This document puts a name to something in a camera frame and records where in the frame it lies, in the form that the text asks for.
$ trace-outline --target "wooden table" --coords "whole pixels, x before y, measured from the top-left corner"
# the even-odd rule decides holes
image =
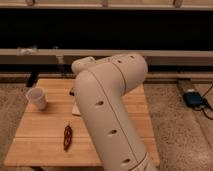
[[[72,115],[75,98],[69,95],[71,79],[40,79],[48,108],[39,111],[28,104],[4,164],[6,166],[101,166],[99,157],[81,117]],[[159,165],[151,120],[143,86],[123,97],[131,120],[137,127],[155,165]],[[73,144],[63,150],[65,126],[73,129]]]

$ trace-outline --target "paper cup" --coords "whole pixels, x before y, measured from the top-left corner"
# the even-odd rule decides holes
[[[31,88],[26,93],[26,98],[30,103],[33,103],[39,110],[44,110],[47,107],[45,94],[41,88]]]

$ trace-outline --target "cable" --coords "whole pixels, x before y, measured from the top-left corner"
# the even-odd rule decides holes
[[[210,117],[210,116],[208,115],[208,113],[205,111],[205,109],[202,109],[202,111],[203,111],[203,114],[204,114],[204,116],[205,116],[206,118],[208,118],[208,119],[210,119],[210,120],[213,120],[213,117]]]
[[[205,97],[213,88],[213,84],[210,86],[210,88],[203,94],[202,97]]]

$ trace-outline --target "speckled floor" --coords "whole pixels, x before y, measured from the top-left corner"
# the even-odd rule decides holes
[[[183,103],[175,84],[145,84],[145,94],[161,159],[162,171],[212,171],[213,121]],[[202,93],[209,85],[196,85]],[[24,84],[0,84],[0,170],[30,171],[3,166],[12,138],[26,107]],[[213,91],[207,96],[213,104]],[[48,171],[92,171],[45,168]]]

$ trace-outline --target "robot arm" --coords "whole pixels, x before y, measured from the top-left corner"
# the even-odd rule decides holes
[[[106,171],[155,171],[121,96],[141,84],[147,73],[139,54],[76,61],[77,106]]]

